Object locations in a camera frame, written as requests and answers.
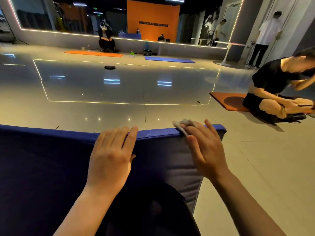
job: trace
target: blue mat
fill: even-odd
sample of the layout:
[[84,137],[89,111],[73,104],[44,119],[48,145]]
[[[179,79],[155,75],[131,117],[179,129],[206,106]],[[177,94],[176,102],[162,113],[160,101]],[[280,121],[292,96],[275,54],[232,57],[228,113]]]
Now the blue mat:
[[146,60],[155,60],[155,61],[167,61],[167,62],[180,62],[180,63],[195,63],[191,59],[175,59],[175,58],[163,58],[163,57],[153,57],[153,56],[146,56]]
[[[213,126],[223,139],[226,129]],[[98,135],[0,125],[0,235],[53,235],[85,186]],[[183,134],[175,128],[139,131],[133,152],[137,157],[119,193],[122,200],[115,199],[112,211],[130,192],[163,182],[184,197],[193,213],[203,177]],[[96,235],[116,235],[105,233],[109,218]]]

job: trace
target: hand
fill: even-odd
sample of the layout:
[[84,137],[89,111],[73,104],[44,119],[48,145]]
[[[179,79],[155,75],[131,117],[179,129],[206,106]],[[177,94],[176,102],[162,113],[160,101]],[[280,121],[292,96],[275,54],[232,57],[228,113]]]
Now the hand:
[[88,179],[85,189],[93,194],[114,199],[124,186],[135,155],[138,127],[129,132],[128,127],[102,132],[97,138],[90,156]]
[[205,120],[207,127],[195,122],[196,127],[181,125],[187,133],[187,144],[191,150],[198,172],[211,182],[229,173],[221,139],[211,125]]
[[296,108],[298,103],[293,99],[285,99],[281,104],[286,108]]

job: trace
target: black shorts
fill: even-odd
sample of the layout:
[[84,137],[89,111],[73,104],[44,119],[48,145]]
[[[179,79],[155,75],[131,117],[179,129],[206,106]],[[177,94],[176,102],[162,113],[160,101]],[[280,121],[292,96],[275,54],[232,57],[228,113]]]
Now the black shorts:
[[[287,96],[282,96],[282,95],[278,95],[279,97],[281,98],[284,98],[284,99],[295,99],[295,98],[292,98],[292,97],[287,97]],[[253,93],[248,93],[246,95],[246,97],[244,98],[244,102],[243,102],[243,105],[245,107],[247,107],[250,111],[254,111],[256,113],[258,112],[265,112],[265,111],[262,111],[260,110],[259,108],[259,104],[264,100],[264,98],[260,98],[256,95],[254,95]]]

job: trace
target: orange wall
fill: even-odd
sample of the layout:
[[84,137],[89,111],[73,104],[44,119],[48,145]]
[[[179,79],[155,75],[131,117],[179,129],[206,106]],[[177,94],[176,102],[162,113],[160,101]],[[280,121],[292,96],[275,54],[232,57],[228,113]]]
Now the orange wall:
[[[128,33],[136,33],[137,28],[140,28],[142,39],[157,41],[163,33],[165,39],[175,42],[179,9],[180,5],[170,6],[127,0]],[[168,27],[140,24],[139,21],[168,24]]]

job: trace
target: leg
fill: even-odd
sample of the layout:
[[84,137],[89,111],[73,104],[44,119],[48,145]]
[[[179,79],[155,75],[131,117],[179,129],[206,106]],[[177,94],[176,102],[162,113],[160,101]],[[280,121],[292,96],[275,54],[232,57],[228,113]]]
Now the leg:
[[312,106],[296,107],[296,108],[285,108],[285,112],[287,114],[306,113],[306,112],[312,111],[312,107],[314,105],[314,102],[312,100],[303,99],[303,98],[297,98],[294,101],[296,101],[297,104],[306,104],[306,105],[312,105]]
[[287,113],[279,103],[272,99],[264,99],[259,104],[259,109],[265,111],[268,114],[276,115],[278,118],[284,119],[287,117]]
[[256,56],[257,56],[258,52],[260,51],[260,46],[261,45],[258,45],[258,44],[255,45],[253,55],[250,58],[250,61],[248,62],[248,65],[253,65],[254,64]]
[[256,61],[255,66],[259,67],[260,63],[262,62],[262,58],[264,57],[264,54],[266,53],[269,46],[267,45],[260,45],[260,52]]

